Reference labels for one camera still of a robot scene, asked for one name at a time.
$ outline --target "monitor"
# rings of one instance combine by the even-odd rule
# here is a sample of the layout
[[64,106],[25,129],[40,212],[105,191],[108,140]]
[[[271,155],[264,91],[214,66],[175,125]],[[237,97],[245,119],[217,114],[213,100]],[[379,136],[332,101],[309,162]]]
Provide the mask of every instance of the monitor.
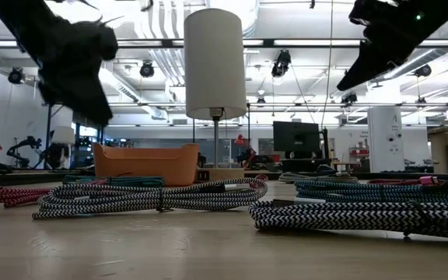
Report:
[[275,121],[274,150],[278,152],[319,152],[319,125]]

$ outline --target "ceiling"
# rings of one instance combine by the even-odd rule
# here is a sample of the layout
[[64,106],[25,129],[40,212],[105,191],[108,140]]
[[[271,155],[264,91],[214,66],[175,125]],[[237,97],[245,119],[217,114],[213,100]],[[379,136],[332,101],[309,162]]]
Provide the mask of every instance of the ceiling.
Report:
[[[148,26],[141,26],[139,19],[139,1],[114,1],[114,0],[90,0],[93,5],[99,7],[100,11],[96,11],[81,3],[69,5],[66,3],[49,3],[48,5],[54,11],[70,20],[95,20],[103,15],[104,19],[112,19],[117,16],[125,16],[122,19],[115,20],[111,23],[115,27],[117,38],[139,38],[139,32],[136,27],[148,28],[153,30],[154,10],[146,13]],[[177,7],[184,2],[184,16],[188,16],[194,11],[205,8],[205,0],[175,0],[163,1],[159,0],[160,19],[159,27],[163,37],[171,37],[169,30],[164,28],[165,23],[165,5],[170,3],[173,32],[177,32]],[[227,0],[226,5],[230,9],[243,10],[248,7],[245,3],[252,3],[244,0]],[[331,19],[331,1],[316,1],[316,7],[310,9],[310,1],[286,1],[286,0],[260,0],[257,10],[257,20],[254,24],[254,32],[250,37],[256,38],[362,38],[362,27],[351,24],[348,21],[348,14],[352,10],[353,0],[335,0],[334,10]],[[448,23],[438,29],[432,38],[448,38]],[[0,39],[9,39],[12,35],[0,22]],[[300,102],[303,101],[300,93],[306,97],[307,101],[321,103],[326,99],[326,95],[333,96],[336,102],[343,93],[336,90],[336,85],[344,75],[345,69],[349,68],[353,61],[357,58],[359,51],[357,49],[291,49],[292,67],[281,80],[273,82],[270,72],[271,63],[278,55],[279,49],[248,49],[252,54],[247,55],[246,76],[247,76],[247,95],[251,102],[255,102],[258,97],[258,90],[264,90],[264,96],[268,103],[270,102]],[[422,55],[423,50],[415,51],[409,58]],[[139,69],[145,60],[155,59],[153,52],[146,49],[138,50],[120,50],[117,58],[113,61],[113,71],[115,75],[121,76],[127,84],[135,90],[143,101],[150,102],[170,102],[177,101],[171,99],[171,95],[167,94],[166,81],[167,77],[162,73],[156,61],[155,75],[151,78],[142,78],[139,75]],[[173,55],[173,60],[178,65],[182,74],[184,70],[180,63],[180,59]],[[434,61],[429,62],[432,67],[432,75],[425,79],[419,80],[419,86],[414,76],[403,75],[393,79],[392,84],[401,85],[402,101],[414,101],[417,99],[418,93],[430,94],[433,97],[440,90],[448,89],[448,53]],[[9,71],[11,67],[24,67],[27,75],[36,75],[37,68],[29,59],[27,54],[21,54],[17,50],[0,50],[0,69]],[[329,72],[329,85],[327,83],[327,74]],[[360,85],[353,90],[364,98],[368,92],[368,86]],[[104,84],[104,89],[109,97],[110,102],[128,102],[129,99],[120,94],[113,86],[108,83]],[[433,102],[447,102],[448,92],[442,96],[437,96]]]

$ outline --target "orange bin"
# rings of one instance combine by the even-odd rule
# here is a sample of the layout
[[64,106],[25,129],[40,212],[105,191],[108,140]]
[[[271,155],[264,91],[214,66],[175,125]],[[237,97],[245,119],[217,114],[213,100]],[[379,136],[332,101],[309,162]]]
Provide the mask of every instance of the orange bin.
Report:
[[194,181],[198,150],[198,144],[180,149],[135,149],[94,143],[96,176],[161,176],[166,186],[189,186]]

